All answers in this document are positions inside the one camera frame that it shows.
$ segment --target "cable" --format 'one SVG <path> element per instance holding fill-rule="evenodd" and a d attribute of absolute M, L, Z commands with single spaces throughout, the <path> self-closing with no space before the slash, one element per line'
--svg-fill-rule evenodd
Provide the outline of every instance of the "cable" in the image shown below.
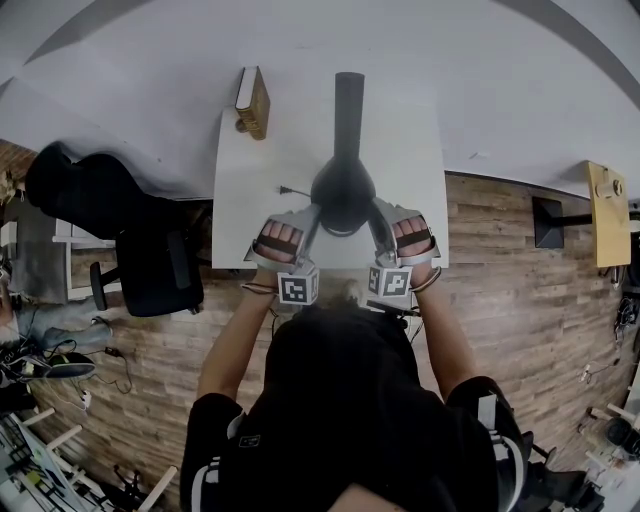
<path fill-rule="evenodd" d="M 285 187 L 283 185 L 280 185 L 278 187 L 278 193 L 280 195 L 283 194 L 300 194 L 301 196 L 307 196 L 307 197 L 311 197 L 309 194 L 307 194 L 306 192 L 300 192 L 299 190 L 295 190 L 293 188 L 289 188 L 289 187 Z"/>
<path fill-rule="evenodd" d="M 49 379 L 44 379 L 44 380 L 47 383 L 47 386 L 49 386 L 49 389 L 51 390 L 51 392 L 56 396 L 56 398 L 58 400 L 60 400 L 61 402 L 65 403 L 65 404 L 73 405 L 76 409 L 80 409 L 82 412 L 86 412 L 86 410 L 87 410 L 87 406 L 86 405 L 84 407 L 80 407 L 79 405 L 76 405 L 73 402 L 68 402 L 67 400 L 64 400 L 63 398 L 60 398 L 58 393 L 56 393 L 53 390 L 53 388 L 51 387 L 51 383 L 49 382 Z"/>
<path fill-rule="evenodd" d="M 46 349 L 44 352 L 51 352 L 51 355 L 49 357 L 53 357 L 53 356 L 56 355 L 56 351 L 58 350 L 58 348 L 60 348 L 60 346 L 66 344 L 66 343 L 73 343 L 73 348 L 71 350 L 67 350 L 64 353 L 61 353 L 60 355 L 71 354 L 71 353 L 75 352 L 75 350 L 78 348 L 78 343 L 76 342 L 76 340 L 65 340 L 65 341 L 61 341 L 60 343 L 58 343 L 53 348 L 53 350 Z"/>
<path fill-rule="evenodd" d="M 108 382 L 108 381 L 104 380 L 102 377 L 100 377 L 100 375 L 98 375 L 97 373 L 94 373 L 91 377 L 89 377 L 86 380 L 91 380 L 91 379 L 93 379 L 95 377 L 100 382 L 103 382 L 103 383 L 105 383 L 105 384 L 107 384 L 109 386 L 112 386 L 112 385 L 115 384 L 116 389 L 118 391 L 120 391 L 120 393 L 122 395 L 128 395 L 129 393 L 131 393 L 131 390 L 133 389 L 133 382 L 131 382 L 131 374 L 129 373 L 129 361 L 122 354 L 120 354 L 119 356 L 116 356 L 116 357 L 121 357 L 122 359 L 124 359 L 124 367 L 125 367 L 125 371 L 127 372 L 127 380 L 129 381 L 129 389 L 127 389 L 126 391 L 123 391 L 122 389 L 120 389 L 120 386 L 118 385 L 118 379 L 113 380 L 111 382 Z"/>
<path fill-rule="evenodd" d="M 276 320 L 280 315 L 276 313 L 273 308 L 269 308 L 269 312 L 273 315 L 273 322 L 271 322 L 271 341 L 273 341 L 273 337 L 276 334 Z"/>
<path fill-rule="evenodd" d="M 413 293 L 409 295 L 411 296 L 411 298 L 409 299 L 409 309 L 413 310 Z M 407 335 L 407 338 L 409 337 L 409 334 L 411 334 L 411 320 L 413 320 L 413 315 L 409 315 L 409 321 L 407 322 L 407 332 L 405 333 Z"/>
<path fill-rule="evenodd" d="M 413 336 L 411 338 L 411 341 L 409 341 L 409 343 L 411 345 L 413 345 L 413 340 L 416 339 L 416 336 L 418 335 L 418 333 L 422 330 L 422 328 L 424 327 L 424 320 L 422 322 L 420 322 L 420 325 L 418 326 L 418 329 L 416 330 L 416 332 L 413 333 Z"/>
<path fill-rule="evenodd" d="M 589 367 L 592 364 L 598 364 L 598 365 L 602 366 L 602 368 L 592 372 L 591 370 L 589 370 Z M 640 363 L 630 363 L 628 361 L 623 361 L 622 362 L 622 366 L 638 366 L 638 364 L 640 364 Z M 609 368 L 613 368 L 614 366 L 620 366 L 620 359 L 616 359 L 613 363 L 609 363 L 609 364 L 603 364 L 603 363 L 600 363 L 598 361 L 589 361 L 585 365 L 584 370 L 582 371 L 582 373 L 580 373 L 581 380 L 586 380 L 587 384 L 591 384 L 591 378 L 594 375 L 597 375 L 598 373 L 602 373 L 603 371 L 608 370 Z"/>

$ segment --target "black mount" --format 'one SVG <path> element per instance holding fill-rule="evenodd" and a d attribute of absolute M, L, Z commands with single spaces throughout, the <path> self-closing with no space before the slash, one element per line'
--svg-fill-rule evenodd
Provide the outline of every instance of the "black mount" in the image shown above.
<path fill-rule="evenodd" d="M 563 249 L 564 227 L 591 224 L 591 215 L 562 216 L 562 203 L 554 199 L 532 197 L 533 226 L 538 249 Z"/>

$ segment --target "jeans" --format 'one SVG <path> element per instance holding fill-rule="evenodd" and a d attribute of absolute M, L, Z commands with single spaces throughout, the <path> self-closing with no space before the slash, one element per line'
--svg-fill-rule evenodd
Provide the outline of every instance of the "jeans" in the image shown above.
<path fill-rule="evenodd" d="M 23 306 L 16 311 L 20 335 L 34 340 L 43 350 L 53 349 L 70 340 L 75 341 L 78 347 L 93 345 L 97 349 L 104 348 L 111 338 L 111 329 L 103 322 L 97 322 L 82 331 L 67 331 L 56 327 L 78 321 L 88 324 L 96 316 L 98 310 L 92 297 L 68 304 Z"/>

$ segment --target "white table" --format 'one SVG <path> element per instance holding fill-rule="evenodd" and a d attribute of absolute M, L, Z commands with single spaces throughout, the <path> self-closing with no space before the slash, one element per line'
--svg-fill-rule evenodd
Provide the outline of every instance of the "white table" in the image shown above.
<path fill-rule="evenodd" d="M 309 198 L 279 195 L 284 185 L 311 190 L 316 174 L 333 155 L 333 98 L 271 105 L 267 138 L 255 141 L 235 129 L 237 114 L 224 110 L 213 201 L 214 268 L 253 268 L 243 261 L 269 215 L 299 210 Z M 449 265 L 447 198 L 435 107 L 407 105 L 367 95 L 365 87 L 360 158 L 385 201 L 420 210 Z M 374 260 L 365 224 L 348 238 L 318 230 L 311 258 L 319 268 L 361 269 Z"/>

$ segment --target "wooden block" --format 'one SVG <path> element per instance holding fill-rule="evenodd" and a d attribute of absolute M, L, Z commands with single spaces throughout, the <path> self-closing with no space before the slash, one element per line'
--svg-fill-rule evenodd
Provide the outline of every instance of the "wooden block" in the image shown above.
<path fill-rule="evenodd" d="M 631 237 L 629 205 L 624 178 L 601 165 L 587 162 L 591 215 L 593 216 L 593 248 L 596 266 L 599 268 L 628 265 L 631 263 Z M 598 185 L 619 180 L 620 195 L 600 197 Z"/>

